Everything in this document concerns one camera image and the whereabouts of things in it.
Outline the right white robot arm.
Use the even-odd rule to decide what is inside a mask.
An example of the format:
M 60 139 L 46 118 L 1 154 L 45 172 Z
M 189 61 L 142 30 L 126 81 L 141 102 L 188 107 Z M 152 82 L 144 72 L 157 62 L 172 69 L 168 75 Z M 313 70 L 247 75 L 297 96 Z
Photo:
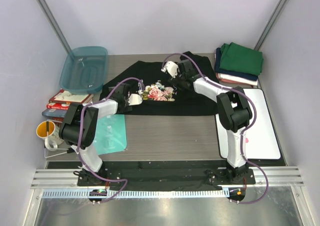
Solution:
M 176 87 L 194 91 L 203 95 L 217 105 L 220 124 L 227 132 L 227 163 L 231 167 L 226 170 L 226 179 L 233 184 L 244 177 L 241 169 L 245 160 L 246 127 L 253 117 L 248 98 L 242 88 L 227 88 L 199 73 L 190 60 L 178 63 L 168 61 L 161 69 L 170 75 L 170 81 Z

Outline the black floral t shirt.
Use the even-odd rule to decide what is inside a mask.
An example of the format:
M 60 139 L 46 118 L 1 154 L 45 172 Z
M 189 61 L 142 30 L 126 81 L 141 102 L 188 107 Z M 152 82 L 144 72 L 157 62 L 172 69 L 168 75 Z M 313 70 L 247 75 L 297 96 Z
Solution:
M 210 116 L 218 112 L 217 104 L 193 91 L 179 89 L 169 83 L 169 76 L 161 72 L 161 62 L 137 61 L 102 87 L 100 99 L 108 96 L 109 88 L 129 77 L 142 79 L 145 91 L 143 102 L 132 107 L 127 115 Z

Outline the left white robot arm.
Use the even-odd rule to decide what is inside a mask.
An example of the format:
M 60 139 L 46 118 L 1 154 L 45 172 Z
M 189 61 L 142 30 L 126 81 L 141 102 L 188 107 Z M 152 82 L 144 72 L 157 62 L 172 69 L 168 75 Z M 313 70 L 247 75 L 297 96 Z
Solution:
M 59 137 L 71 146 L 82 163 L 82 168 L 90 172 L 89 180 L 100 186 L 107 178 L 101 170 L 103 161 L 94 146 L 98 119 L 131 110 L 131 87 L 122 83 L 110 87 L 108 96 L 96 103 L 72 103 L 60 126 Z

